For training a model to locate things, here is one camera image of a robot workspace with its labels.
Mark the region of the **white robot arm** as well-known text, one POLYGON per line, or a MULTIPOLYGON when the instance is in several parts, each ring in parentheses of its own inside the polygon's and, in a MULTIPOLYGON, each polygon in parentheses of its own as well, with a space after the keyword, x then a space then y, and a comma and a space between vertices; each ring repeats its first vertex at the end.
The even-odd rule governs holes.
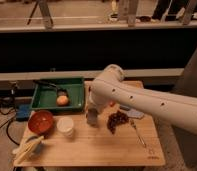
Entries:
POLYGON ((197 98, 138 88, 123 83, 124 71, 108 65, 90 84, 87 122, 97 124, 97 116, 116 102, 197 135, 197 98))

